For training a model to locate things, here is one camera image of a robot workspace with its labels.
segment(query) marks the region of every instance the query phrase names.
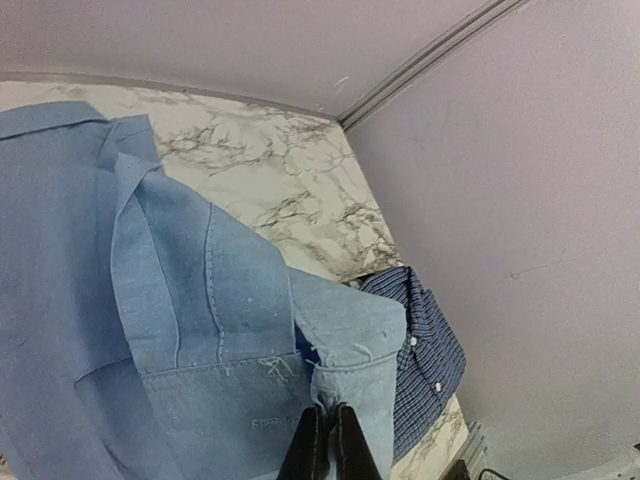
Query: folded cloth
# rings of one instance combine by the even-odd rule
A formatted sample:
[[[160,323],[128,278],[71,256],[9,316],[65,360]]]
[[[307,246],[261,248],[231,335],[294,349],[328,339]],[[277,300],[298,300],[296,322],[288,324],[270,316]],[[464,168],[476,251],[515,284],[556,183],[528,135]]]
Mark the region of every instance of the folded cloth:
[[[355,409],[388,478],[402,305],[287,268],[153,163],[115,169],[116,303],[184,479],[273,478],[313,402]],[[310,381],[296,326],[317,353]]]
[[[411,267],[366,277],[360,290],[396,300],[406,310],[406,338],[398,353],[393,410],[394,461],[427,433],[455,393],[465,357],[431,290]]]
[[[21,480],[180,478],[111,286],[120,154],[159,164],[146,117],[0,113],[0,451]]]

